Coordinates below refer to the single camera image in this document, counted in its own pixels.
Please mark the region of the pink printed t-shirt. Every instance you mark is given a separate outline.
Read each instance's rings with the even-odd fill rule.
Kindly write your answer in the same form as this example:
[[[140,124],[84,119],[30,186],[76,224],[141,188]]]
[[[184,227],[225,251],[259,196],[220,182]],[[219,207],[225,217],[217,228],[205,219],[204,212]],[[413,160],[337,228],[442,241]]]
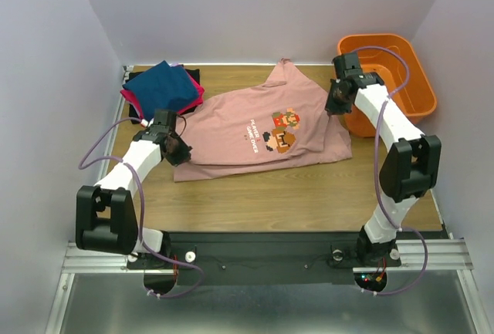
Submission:
[[[178,124],[191,159],[176,182],[333,163],[352,157],[348,131],[325,110],[327,92],[289,59],[258,85],[213,96]]]

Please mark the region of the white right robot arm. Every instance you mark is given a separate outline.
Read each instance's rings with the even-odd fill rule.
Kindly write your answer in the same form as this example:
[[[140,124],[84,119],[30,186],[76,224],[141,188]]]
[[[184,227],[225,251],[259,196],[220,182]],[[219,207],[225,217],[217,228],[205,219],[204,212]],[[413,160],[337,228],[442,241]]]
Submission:
[[[374,161],[377,206],[355,246],[357,260],[372,265],[391,254],[406,214],[435,186],[442,143],[405,116],[376,73],[339,73],[330,81],[327,112],[343,114],[352,107],[374,125],[374,143],[387,150],[383,161]]]

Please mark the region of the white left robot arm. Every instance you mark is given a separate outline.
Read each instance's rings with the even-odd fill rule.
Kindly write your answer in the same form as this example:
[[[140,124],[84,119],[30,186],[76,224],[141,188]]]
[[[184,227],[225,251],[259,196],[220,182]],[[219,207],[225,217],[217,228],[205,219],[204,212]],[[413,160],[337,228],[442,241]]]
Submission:
[[[137,218],[134,196],[144,204],[143,182],[162,161],[178,166],[191,159],[191,147],[171,123],[151,124],[132,139],[123,157],[107,156],[117,164],[92,186],[76,194],[76,246],[82,250],[119,255],[145,253],[156,268],[171,261],[171,248],[162,231],[144,227]]]

